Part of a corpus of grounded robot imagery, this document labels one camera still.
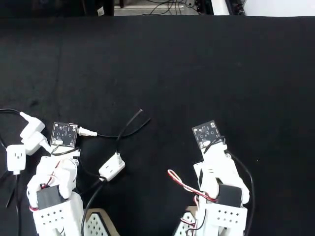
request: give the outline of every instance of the white 3d-printed part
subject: white 3d-printed part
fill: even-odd
[[[184,220],[186,220],[187,222],[192,223],[192,224],[196,222],[195,218],[193,217],[193,215],[190,212],[186,212],[182,218]],[[193,228],[193,226],[185,224],[184,222],[181,221],[180,224],[178,225],[178,228],[177,228],[174,236],[186,236],[186,231],[188,229],[192,229],[192,228]],[[189,230],[188,236],[192,236],[192,233],[193,233],[193,231]]]
[[[247,209],[220,204],[207,204],[207,224],[245,230]]]
[[[84,235],[86,236],[108,236],[105,226],[97,213],[93,213],[85,223]]]

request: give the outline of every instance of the circuit board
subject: circuit board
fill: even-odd
[[[214,120],[193,127],[192,131],[200,149],[205,148],[208,144],[220,136]]]
[[[72,123],[55,122],[50,145],[75,147],[78,125]]]

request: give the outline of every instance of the white plug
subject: white plug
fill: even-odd
[[[80,127],[78,130],[78,135],[79,136],[94,136],[94,137],[96,137],[97,132],[93,132],[93,131],[90,131],[88,129],[84,129],[84,128]]]
[[[33,155],[41,146],[49,153],[52,152],[52,148],[49,146],[46,137],[38,131],[35,131],[27,139],[22,139],[22,143],[25,146],[26,154],[29,156]]]
[[[45,128],[45,124],[35,117],[31,117],[24,112],[20,112],[20,116],[22,116],[28,122],[27,126],[20,134],[20,137],[24,140],[28,139],[36,131],[40,133]]]
[[[25,170],[26,152],[24,145],[10,145],[6,149],[6,163],[8,171],[14,175],[19,175]]]
[[[107,179],[107,181],[112,180],[123,168],[125,167],[125,162],[120,157],[119,153],[115,153],[105,164],[98,170],[99,174]]]

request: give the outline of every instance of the black fabric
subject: black fabric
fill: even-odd
[[[139,108],[144,113],[130,129],[152,117],[122,141],[126,169],[93,204],[108,212],[122,236],[173,233],[193,195],[166,171],[197,187],[192,165],[201,153],[191,127],[212,119],[255,181],[250,235],[310,234],[314,25],[309,17],[1,20],[0,107],[41,118],[47,137],[54,121],[117,135]],[[5,141],[18,143],[25,123],[3,114],[0,122]],[[77,145],[95,173],[115,150],[114,141],[99,138],[79,138]],[[4,171],[5,152],[0,154]],[[28,158],[24,186],[44,154]],[[83,191],[95,179],[79,172]],[[1,184],[1,235],[16,232],[14,204],[4,209],[12,187],[10,178]],[[34,235],[26,197],[22,216],[22,235]]]

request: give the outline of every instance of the white wall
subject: white wall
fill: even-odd
[[[248,16],[315,16],[315,0],[247,0]]]

